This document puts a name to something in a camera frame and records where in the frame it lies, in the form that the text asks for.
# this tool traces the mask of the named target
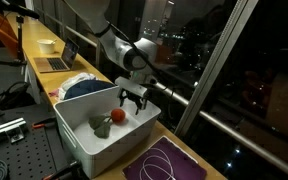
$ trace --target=chair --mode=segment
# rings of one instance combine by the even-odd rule
[[[13,58],[17,58],[18,41],[7,32],[7,27],[1,26],[0,23],[0,41],[4,44],[6,49],[10,52]]]
[[[1,13],[0,13],[0,23],[2,23],[2,26],[4,27],[5,32],[7,32],[14,39],[17,39],[16,35],[14,34],[14,31],[12,30],[10,23]]]

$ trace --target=purple mat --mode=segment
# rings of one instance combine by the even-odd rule
[[[176,180],[202,180],[206,176],[202,167],[166,137],[124,168],[123,173],[128,180],[172,180],[171,176]]]

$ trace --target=orange object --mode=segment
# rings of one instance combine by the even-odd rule
[[[122,109],[113,109],[111,118],[114,123],[120,123],[125,119],[125,112]]]
[[[10,52],[10,54],[13,56],[13,58],[17,58],[18,41],[17,39],[14,39],[6,32],[5,27],[2,26],[1,23],[0,23],[0,40],[7,48],[7,50]]]
[[[2,24],[2,28],[3,30],[9,34],[11,37],[13,37],[14,39],[17,39],[16,35],[14,34],[14,31],[10,25],[10,23],[8,22],[8,20],[0,13],[0,23]]]
[[[48,176],[42,178],[42,180],[49,180],[49,179],[51,179],[52,177],[53,177],[53,174],[48,175]]]
[[[38,129],[42,127],[45,127],[45,124],[38,124],[38,125],[32,124],[32,129]]]

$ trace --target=white cup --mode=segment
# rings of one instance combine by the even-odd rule
[[[40,47],[40,51],[43,54],[52,54],[54,53],[55,41],[49,39],[39,39],[37,40]]]

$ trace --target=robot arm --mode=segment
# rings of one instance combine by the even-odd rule
[[[106,21],[104,13],[110,0],[64,0],[68,6],[81,18],[98,37],[103,45],[108,59],[127,71],[151,74],[152,69],[147,62],[155,59],[157,46],[155,43],[140,39],[135,46],[141,51],[145,59],[140,57],[130,43],[115,36],[111,24]]]
[[[136,71],[146,75],[152,73],[154,67],[150,62],[155,59],[156,44],[144,38],[131,44],[115,36],[111,29],[114,26],[107,22],[104,17],[110,0],[64,1],[91,28],[101,42],[109,60],[127,71]],[[116,79],[115,84],[121,87],[118,94],[121,106],[124,99],[128,98],[135,102],[138,110],[145,109],[148,98],[148,90],[145,87],[123,77]]]

